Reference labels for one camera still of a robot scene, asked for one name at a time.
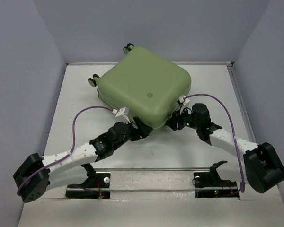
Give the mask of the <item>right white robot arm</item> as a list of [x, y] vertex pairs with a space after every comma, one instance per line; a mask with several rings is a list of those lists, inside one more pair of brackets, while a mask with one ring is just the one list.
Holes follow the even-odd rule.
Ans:
[[211, 121], [204, 104], [193, 105], [191, 111], [187, 108], [174, 111], [166, 125], [174, 131], [193, 128], [201, 141], [235, 156], [241, 164], [239, 179], [258, 193], [265, 193], [284, 181], [284, 166], [270, 143], [257, 144], [233, 136]]

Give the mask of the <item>green hard-shell suitcase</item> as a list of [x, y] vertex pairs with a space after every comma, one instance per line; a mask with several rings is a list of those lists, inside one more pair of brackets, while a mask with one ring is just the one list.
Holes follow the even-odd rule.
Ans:
[[138, 117], [155, 130], [163, 127], [178, 100], [187, 96], [191, 76], [182, 67], [158, 54], [129, 43], [125, 56], [101, 77], [88, 79], [98, 96], [110, 108], [129, 109], [128, 118]]

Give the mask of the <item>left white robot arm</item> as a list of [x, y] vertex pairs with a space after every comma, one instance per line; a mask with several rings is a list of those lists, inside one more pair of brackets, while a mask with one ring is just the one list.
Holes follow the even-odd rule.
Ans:
[[53, 185], [58, 174], [108, 158], [126, 142], [144, 139], [152, 130], [134, 117], [134, 123], [117, 122], [107, 132], [70, 151], [43, 157], [31, 154], [13, 174], [17, 195], [24, 203], [35, 201]]

